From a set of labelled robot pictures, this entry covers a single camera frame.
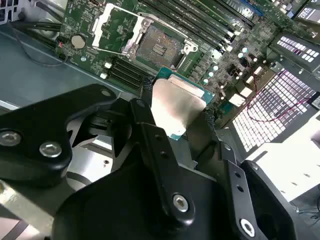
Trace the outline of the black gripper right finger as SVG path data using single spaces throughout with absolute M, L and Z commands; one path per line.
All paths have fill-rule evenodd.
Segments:
M 208 112 L 191 125 L 191 156 L 196 169 L 213 177 L 237 240 L 297 240 L 299 227 L 289 203 L 253 162 L 237 163 L 231 146 L 221 141 Z

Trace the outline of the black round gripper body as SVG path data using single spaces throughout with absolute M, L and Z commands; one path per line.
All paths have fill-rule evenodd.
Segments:
M 175 230 L 164 219 L 154 179 L 135 146 L 121 168 L 71 195 L 56 213 L 54 240 L 232 240 L 222 188 L 207 175 L 180 168 L 195 219 Z

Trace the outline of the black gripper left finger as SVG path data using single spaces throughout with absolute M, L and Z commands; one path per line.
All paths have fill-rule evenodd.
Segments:
M 2 115 L 0 177 L 40 187 L 58 184 L 72 161 L 73 147 L 92 138 L 94 129 L 113 138 L 120 168 L 139 146 L 143 164 L 155 183 L 162 217 L 171 225 L 193 223 L 194 202 L 183 185 L 166 133 L 156 126 L 149 104 L 140 98 L 118 98 L 100 84 Z

